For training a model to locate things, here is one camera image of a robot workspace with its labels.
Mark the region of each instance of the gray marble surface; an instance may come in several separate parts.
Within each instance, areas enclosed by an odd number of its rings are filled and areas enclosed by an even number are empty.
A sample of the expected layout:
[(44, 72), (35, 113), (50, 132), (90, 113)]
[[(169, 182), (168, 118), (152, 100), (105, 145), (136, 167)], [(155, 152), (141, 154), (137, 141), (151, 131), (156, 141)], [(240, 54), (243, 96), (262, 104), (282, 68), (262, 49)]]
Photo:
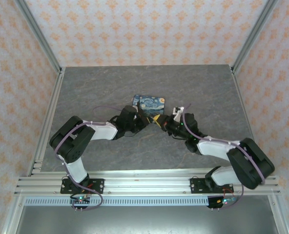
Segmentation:
[[(68, 67), (50, 137), (73, 115), (84, 120), (109, 120), (120, 112), (98, 105), (122, 109), (135, 94), (165, 98), (165, 114), (175, 106), (191, 103), (200, 130), (212, 137), (229, 140), (251, 137), (228, 65)], [(184, 141), (174, 140), (156, 124), (134, 137), (115, 141), (95, 140), (86, 148), (83, 162), (87, 170), (136, 170), (204, 168), (228, 162), (212, 156), (192, 154)], [(63, 171), (47, 145), (42, 171)]]

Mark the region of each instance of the wall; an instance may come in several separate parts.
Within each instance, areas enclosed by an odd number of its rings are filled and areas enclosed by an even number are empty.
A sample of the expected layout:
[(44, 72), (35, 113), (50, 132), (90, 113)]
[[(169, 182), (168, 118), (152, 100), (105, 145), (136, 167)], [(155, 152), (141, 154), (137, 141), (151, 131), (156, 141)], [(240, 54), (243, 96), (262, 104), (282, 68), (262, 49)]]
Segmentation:
[(27, 0), (61, 66), (230, 64), (267, 0)]
[(289, 204), (289, 0), (276, 5), (237, 79), (255, 139)]
[(13, 0), (0, 0), (0, 233), (36, 147), (56, 73)]

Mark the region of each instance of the black mounting bracket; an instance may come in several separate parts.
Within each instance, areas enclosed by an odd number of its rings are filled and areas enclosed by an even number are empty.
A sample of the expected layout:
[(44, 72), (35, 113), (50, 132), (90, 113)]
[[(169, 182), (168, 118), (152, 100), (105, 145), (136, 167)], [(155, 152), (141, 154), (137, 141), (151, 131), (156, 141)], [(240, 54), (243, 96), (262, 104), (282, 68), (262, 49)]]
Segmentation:
[[(91, 185), (89, 188), (92, 190), (97, 191), (100, 194), (103, 194), (104, 190), (104, 179), (89, 179), (88, 186)], [(81, 188), (76, 187), (73, 182), (69, 178), (62, 179), (61, 185), (61, 194), (88, 194), (92, 192), (87, 190), (82, 190)]]
[(190, 179), (190, 189), (192, 194), (230, 194), (231, 192), (228, 190), (224, 191), (224, 188), (230, 189), (232, 192), (233, 186), (232, 184), (225, 184), (223, 186), (215, 186), (213, 188), (209, 188), (206, 185), (205, 178), (191, 178)]

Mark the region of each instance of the robotic arm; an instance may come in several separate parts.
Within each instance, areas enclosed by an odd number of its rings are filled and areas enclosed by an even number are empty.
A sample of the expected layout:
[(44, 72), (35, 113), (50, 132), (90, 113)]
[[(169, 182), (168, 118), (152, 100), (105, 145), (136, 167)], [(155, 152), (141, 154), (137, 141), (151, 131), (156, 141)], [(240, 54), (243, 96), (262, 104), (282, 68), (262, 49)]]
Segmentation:
[[(211, 138), (199, 131), (194, 114), (185, 114), (183, 107), (174, 108), (170, 116), (158, 115), (153, 120), (146, 117), (139, 106), (138, 111), (132, 106), (125, 106), (119, 116), (105, 123), (88, 122), (73, 116), (52, 136), (49, 144), (66, 165), (68, 176), (87, 187), (89, 175), (81, 156), (88, 143), (97, 139), (116, 140), (127, 131), (136, 134), (152, 121), (169, 136), (185, 139), (185, 145), (191, 152), (212, 155), (231, 163), (229, 167), (215, 167), (208, 172), (205, 184), (211, 191), (217, 186), (232, 183), (242, 183), (254, 189), (274, 171), (274, 165), (252, 139), (225, 142)], [(251, 156), (255, 166), (238, 148), (244, 149)]]

